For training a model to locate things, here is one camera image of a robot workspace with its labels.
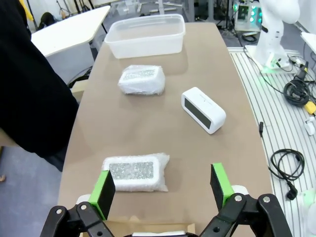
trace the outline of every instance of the clear plastic box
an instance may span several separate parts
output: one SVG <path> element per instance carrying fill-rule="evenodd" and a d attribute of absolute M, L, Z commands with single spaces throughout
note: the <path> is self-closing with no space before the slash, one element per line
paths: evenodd
<path fill-rule="evenodd" d="M 104 42 L 117 59 L 182 51 L 186 32 L 182 15 L 144 16 L 115 22 Z"/>

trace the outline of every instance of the wrapped object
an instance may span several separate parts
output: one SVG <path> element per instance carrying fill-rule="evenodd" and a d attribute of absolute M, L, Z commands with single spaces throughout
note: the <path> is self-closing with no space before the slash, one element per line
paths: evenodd
<path fill-rule="evenodd" d="M 123 71 L 118 81 L 125 94 L 161 94 L 164 85 L 165 76 L 160 66 L 131 65 Z"/>
<path fill-rule="evenodd" d="M 165 153 L 131 157 L 109 157 L 102 170 L 110 170 L 117 191 L 168 192 L 164 169 L 169 161 Z"/>

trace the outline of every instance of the person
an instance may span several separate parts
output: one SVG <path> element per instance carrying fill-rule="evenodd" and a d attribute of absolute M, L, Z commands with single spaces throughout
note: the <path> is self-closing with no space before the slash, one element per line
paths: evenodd
<path fill-rule="evenodd" d="M 0 1 L 0 29 L 0 127 L 62 171 L 78 103 L 31 42 L 19 0 Z"/>

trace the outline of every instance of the metal grating floor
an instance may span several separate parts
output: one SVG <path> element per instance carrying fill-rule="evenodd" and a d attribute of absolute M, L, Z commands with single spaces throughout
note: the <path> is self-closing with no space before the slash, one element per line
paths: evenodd
<path fill-rule="evenodd" d="M 259 74 L 256 65 L 250 61 L 243 48 L 228 48 L 231 58 L 239 73 L 239 77 L 246 90 L 255 119 L 259 124 L 264 123 L 263 148 L 267 164 L 271 167 L 270 157 L 273 152 L 291 148 L 300 151 L 305 157 L 305 170 L 294 185 L 298 193 L 316 187 L 316 135 L 309 136 L 304 128 L 304 122 L 309 114 L 303 108 L 297 108 L 287 103 L 285 98 L 269 85 Z M 297 55 L 297 51 L 287 50 L 289 55 Z M 263 74 L 266 79 L 280 91 L 286 83 L 293 79 L 291 73 Z M 294 171 L 297 162 L 292 157 L 283 159 L 283 170 L 287 173 Z M 299 210 L 299 200 L 285 200 L 289 188 L 284 180 L 279 180 L 271 174 L 271 185 L 285 213 L 293 236 L 303 237 L 303 216 Z"/>

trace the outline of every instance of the tabletop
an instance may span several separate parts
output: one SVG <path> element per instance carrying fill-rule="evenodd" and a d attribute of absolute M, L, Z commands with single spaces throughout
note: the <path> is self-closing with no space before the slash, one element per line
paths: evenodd
<path fill-rule="evenodd" d="M 71 208 L 89 194 L 111 156 L 167 153 L 169 192 L 115 194 L 110 219 L 136 215 L 155 222 L 196 223 L 201 232 L 218 213 L 210 164 L 222 162 L 232 185 L 257 198 L 271 193 L 258 125 L 215 24 L 187 23 L 178 54 L 116 59 L 103 45 L 83 95 L 62 174 L 59 204 Z M 160 96 L 124 95 L 118 80 L 131 64 L 160 65 L 166 76 Z M 181 94 L 198 87 L 226 114 L 209 135 L 181 107 Z M 253 236 L 239 227 L 237 236 Z"/>
<path fill-rule="evenodd" d="M 45 57 L 87 43 L 94 38 L 110 8 L 100 7 L 59 21 L 33 33 L 32 42 Z"/>

